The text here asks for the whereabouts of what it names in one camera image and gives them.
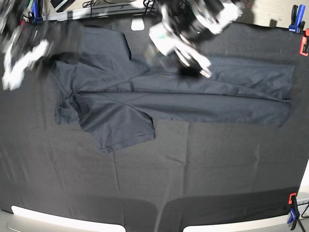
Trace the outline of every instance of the black cloth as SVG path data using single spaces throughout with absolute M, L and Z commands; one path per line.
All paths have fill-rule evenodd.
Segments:
M 152 119 L 280 126 L 290 112 L 293 65 L 210 57 L 210 79 L 185 76 L 149 68 L 123 33 L 99 28 L 84 30 L 82 51 L 52 68 L 56 122 L 80 122 L 104 154 L 154 139 Z
M 131 17 L 85 24 L 123 32 L 135 56 L 149 42 L 152 23 L 144 22 L 144 31 L 131 30 Z M 155 140 L 108 155 L 80 125 L 55 124 L 54 78 L 27 73 L 21 88 L 0 92 L 0 209 L 16 205 L 127 232 L 288 214 L 309 156 L 309 66 L 300 43 L 288 31 L 232 24 L 200 46 L 294 65 L 292 112 L 282 127 L 154 120 Z

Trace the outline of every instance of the t-shirt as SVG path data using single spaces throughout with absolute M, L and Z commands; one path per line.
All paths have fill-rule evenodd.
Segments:
M 149 67 L 123 33 L 85 28 L 79 62 L 55 61 L 56 122 L 79 123 L 106 154 L 155 138 L 153 119 L 280 126 L 294 66 L 207 56 L 210 79 Z

